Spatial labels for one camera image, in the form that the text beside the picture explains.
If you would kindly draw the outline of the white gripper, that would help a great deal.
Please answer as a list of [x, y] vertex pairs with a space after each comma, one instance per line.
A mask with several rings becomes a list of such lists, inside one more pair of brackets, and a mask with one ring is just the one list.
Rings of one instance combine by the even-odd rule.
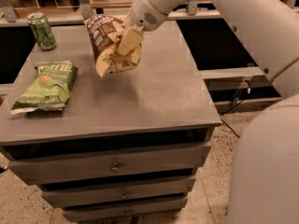
[[116, 52], [126, 56], [143, 40], [143, 33], [134, 27], [134, 24], [143, 26], [145, 31], [154, 31], [166, 20], [169, 14], [167, 0], [134, 0], [131, 13], [128, 13], [121, 24], [126, 28], [119, 36]]

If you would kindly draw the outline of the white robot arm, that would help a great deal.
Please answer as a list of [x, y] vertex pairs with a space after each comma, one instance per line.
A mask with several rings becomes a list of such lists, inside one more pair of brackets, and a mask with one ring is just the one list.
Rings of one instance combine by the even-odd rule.
[[[189, 0], [134, 0], [125, 26], [157, 29]], [[299, 14], [279, 0], [210, 0], [278, 91], [235, 151], [228, 224], [299, 224]]]

